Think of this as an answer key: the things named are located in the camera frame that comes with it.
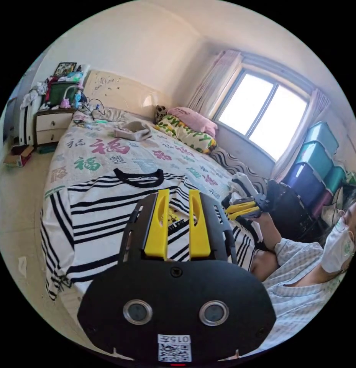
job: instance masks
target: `yellow robotic finger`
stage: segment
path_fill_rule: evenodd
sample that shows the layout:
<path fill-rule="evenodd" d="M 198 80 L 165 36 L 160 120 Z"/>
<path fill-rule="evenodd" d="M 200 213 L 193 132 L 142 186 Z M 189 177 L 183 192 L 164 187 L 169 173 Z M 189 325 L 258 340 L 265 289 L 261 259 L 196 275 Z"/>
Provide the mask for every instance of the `yellow robotic finger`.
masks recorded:
<path fill-rule="evenodd" d="M 150 229 L 144 248 L 147 257 L 167 260 L 169 189 L 158 192 Z"/>
<path fill-rule="evenodd" d="M 198 190 L 189 191 L 189 256 L 207 258 L 211 253 L 208 240 L 205 215 L 203 213 L 201 196 Z"/>
<path fill-rule="evenodd" d="M 247 215 L 247 217 L 250 217 L 250 214 L 253 213 L 255 214 L 257 211 L 259 211 L 259 207 L 256 206 L 256 207 L 252 207 L 252 208 L 248 208 L 248 209 L 244 209 L 242 211 L 238 211 L 238 212 L 235 212 L 233 214 L 230 214 L 228 216 L 229 220 L 232 220 L 232 221 L 235 221 L 235 219 L 238 217 L 238 216 L 244 216 L 244 215 Z"/>
<path fill-rule="evenodd" d="M 228 214 L 233 214 L 235 212 L 241 212 L 243 210 L 246 210 L 248 208 L 253 208 L 256 207 L 256 201 L 251 200 L 248 202 L 244 202 L 244 203 L 239 203 L 239 204 L 233 204 L 231 206 L 229 206 L 225 211 Z"/>

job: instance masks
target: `drawer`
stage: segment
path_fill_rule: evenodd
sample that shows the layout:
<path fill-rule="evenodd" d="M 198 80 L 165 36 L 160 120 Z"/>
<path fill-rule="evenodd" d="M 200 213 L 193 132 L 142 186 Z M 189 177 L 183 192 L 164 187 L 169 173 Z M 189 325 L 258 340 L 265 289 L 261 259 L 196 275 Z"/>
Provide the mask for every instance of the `drawer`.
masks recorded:
<path fill-rule="evenodd" d="M 43 145 L 45 143 L 59 142 L 62 135 L 66 132 L 66 129 L 52 129 L 41 130 L 37 132 L 37 144 Z"/>
<path fill-rule="evenodd" d="M 72 115 L 72 113 L 39 115 L 36 118 L 36 131 L 68 129 Z"/>

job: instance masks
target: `white face mask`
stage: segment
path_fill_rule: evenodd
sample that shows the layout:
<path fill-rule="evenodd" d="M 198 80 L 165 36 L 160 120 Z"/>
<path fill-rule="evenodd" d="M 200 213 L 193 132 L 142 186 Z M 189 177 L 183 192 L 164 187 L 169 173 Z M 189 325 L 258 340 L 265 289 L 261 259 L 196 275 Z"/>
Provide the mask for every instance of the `white face mask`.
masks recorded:
<path fill-rule="evenodd" d="M 321 267 L 328 273 L 342 270 L 343 263 L 354 255 L 353 233 L 341 218 L 326 239 Z"/>

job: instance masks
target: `cardboard box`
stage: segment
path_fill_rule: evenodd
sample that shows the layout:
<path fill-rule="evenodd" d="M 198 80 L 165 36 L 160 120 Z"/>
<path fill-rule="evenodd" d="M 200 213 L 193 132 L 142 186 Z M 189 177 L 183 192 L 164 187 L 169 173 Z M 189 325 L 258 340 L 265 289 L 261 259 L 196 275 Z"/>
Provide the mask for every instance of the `cardboard box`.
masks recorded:
<path fill-rule="evenodd" d="M 31 158 L 32 146 L 13 146 L 10 153 L 4 159 L 4 163 L 9 167 L 22 168 Z"/>

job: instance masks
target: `window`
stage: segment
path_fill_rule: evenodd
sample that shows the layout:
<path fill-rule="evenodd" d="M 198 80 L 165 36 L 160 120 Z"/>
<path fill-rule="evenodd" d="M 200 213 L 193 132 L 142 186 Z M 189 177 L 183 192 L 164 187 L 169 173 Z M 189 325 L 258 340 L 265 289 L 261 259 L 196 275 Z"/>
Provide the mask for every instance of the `window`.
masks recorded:
<path fill-rule="evenodd" d="M 290 143 L 307 101 L 275 80 L 242 72 L 218 110 L 220 123 L 278 160 Z"/>

